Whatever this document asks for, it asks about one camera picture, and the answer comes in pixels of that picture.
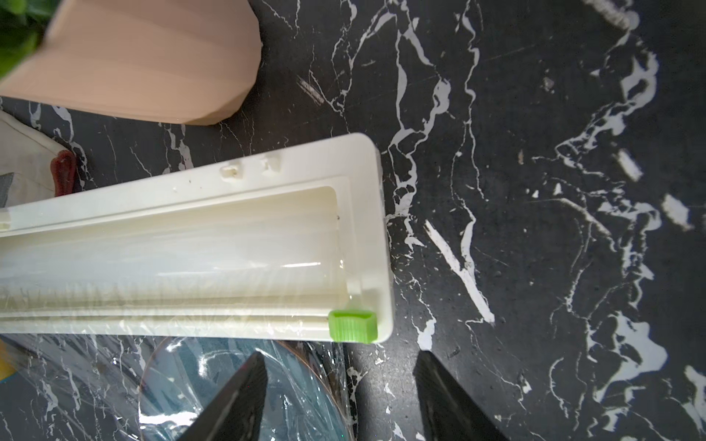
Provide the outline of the clear plastic wrap sheet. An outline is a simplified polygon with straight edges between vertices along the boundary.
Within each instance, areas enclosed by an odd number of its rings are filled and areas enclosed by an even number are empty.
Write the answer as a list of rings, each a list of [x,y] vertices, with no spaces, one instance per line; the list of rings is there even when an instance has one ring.
[[[143,373],[167,338],[96,334],[2,334],[1,357],[19,387],[1,402],[1,429],[56,440],[143,440],[138,426]],[[37,427],[29,429],[29,422]]]

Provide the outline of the cream plastic wrap dispenser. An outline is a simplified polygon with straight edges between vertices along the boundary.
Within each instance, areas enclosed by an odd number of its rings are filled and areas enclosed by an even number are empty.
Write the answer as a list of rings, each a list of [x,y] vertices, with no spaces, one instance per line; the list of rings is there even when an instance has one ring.
[[[353,133],[1,211],[1,330],[334,342],[395,300],[381,156]]]

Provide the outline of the green dispenser slider cutter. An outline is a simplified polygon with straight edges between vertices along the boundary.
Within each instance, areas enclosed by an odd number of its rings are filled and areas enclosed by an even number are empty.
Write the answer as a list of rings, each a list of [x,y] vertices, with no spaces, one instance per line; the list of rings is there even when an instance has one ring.
[[[364,310],[333,310],[329,312],[328,330],[338,343],[372,344],[378,339],[375,312]]]

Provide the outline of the beige work glove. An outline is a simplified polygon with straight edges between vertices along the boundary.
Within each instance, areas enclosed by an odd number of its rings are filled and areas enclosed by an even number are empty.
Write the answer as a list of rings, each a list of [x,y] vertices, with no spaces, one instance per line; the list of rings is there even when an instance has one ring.
[[[1,113],[1,206],[18,206],[74,191],[77,160],[62,145]]]

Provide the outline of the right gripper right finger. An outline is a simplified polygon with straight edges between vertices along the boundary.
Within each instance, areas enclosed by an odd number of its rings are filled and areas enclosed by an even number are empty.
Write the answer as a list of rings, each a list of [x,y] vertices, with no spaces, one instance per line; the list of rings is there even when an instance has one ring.
[[[418,352],[413,375],[426,440],[507,440],[432,352]]]

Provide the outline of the blue-grey ceramic plate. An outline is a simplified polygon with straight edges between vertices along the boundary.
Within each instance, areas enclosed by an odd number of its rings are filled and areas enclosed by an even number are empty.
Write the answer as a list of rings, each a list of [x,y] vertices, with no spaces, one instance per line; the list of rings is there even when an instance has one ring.
[[[152,354],[140,387],[141,439],[178,439],[255,352],[268,370],[261,439],[354,439],[341,345],[206,337],[167,338]]]

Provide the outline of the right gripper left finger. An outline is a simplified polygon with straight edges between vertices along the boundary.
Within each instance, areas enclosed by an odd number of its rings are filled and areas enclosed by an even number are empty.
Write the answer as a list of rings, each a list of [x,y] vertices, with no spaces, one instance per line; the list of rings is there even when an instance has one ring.
[[[256,351],[178,441],[259,440],[267,389],[266,361]]]

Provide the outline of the pink pot with succulent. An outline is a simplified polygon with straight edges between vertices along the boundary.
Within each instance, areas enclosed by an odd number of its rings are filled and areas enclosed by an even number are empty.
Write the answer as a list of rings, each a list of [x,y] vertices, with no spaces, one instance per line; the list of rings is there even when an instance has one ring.
[[[246,1],[64,1],[1,93],[110,117],[208,126],[257,79],[257,16]]]

